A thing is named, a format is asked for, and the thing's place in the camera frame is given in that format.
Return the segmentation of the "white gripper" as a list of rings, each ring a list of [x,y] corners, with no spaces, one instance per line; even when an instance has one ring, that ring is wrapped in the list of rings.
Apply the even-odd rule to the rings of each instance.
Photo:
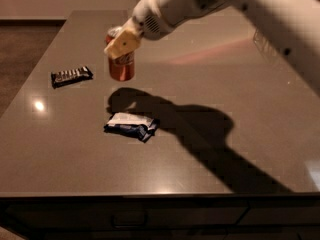
[[[173,31],[165,20],[156,0],[141,0],[132,12],[132,20],[142,37],[148,40],[160,40]],[[141,38],[133,30],[122,30],[104,49],[111,59],[135,51],[140,47]]]

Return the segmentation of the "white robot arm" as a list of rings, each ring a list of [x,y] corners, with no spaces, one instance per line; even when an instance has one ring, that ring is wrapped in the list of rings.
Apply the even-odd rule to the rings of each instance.
[[[119,58],[136,50],[143,38],[159,40],[184,22],[227,6],[242,12],[312,90],[320,93],[318,0],[140,0],[105,53]]]

